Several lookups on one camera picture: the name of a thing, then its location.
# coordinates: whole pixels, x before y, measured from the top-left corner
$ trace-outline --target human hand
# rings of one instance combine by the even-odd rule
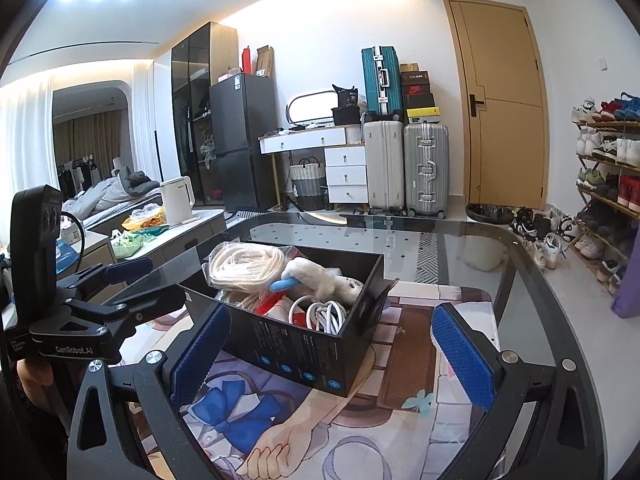
[[[236,472],[251,480],[276,480],[290,476],[309,449],[312,429],[307,424],[286,422],[269,428]]]

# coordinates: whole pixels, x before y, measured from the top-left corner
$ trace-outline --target desk leg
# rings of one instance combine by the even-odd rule
[[[282,203],[280,202],[280,184],[278,182],[278,167],[276,165],[276,156],[271,153],[271,172],[273,173],[273,183],[276,187],[276,199],[278,200],[278,210],[282,211]]]

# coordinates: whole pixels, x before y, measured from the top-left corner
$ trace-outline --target red sneaker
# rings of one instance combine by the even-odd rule
[[[618,203],[624,207],[629,207],[629,199],[631,198],[631,180],[628,176],[622,175],[620,177],[620,184],[618,187]]]

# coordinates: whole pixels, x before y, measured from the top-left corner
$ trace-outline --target electric kettle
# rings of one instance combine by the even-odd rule
[[[191,179],[188,176],[172,178],[160,184],[162,205],[169,225],[178,225],[193,218],[191,207],[196,203]]]

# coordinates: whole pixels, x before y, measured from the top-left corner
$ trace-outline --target white cable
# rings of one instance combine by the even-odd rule
[[[225,290],[262,292],[280,279],[285,265],[285,256],[279,248],[226,243],[209,257],[208,282]]]
[[[289,309],[289,323],[293,324],[293,314],[297,306],[305,300],[313,301],[306,310],[306,327],[310,330],[322,331],[337,335],[347,317],[346,309],[337,301],[322,303],[313,296],[302,296],[293,302]]]

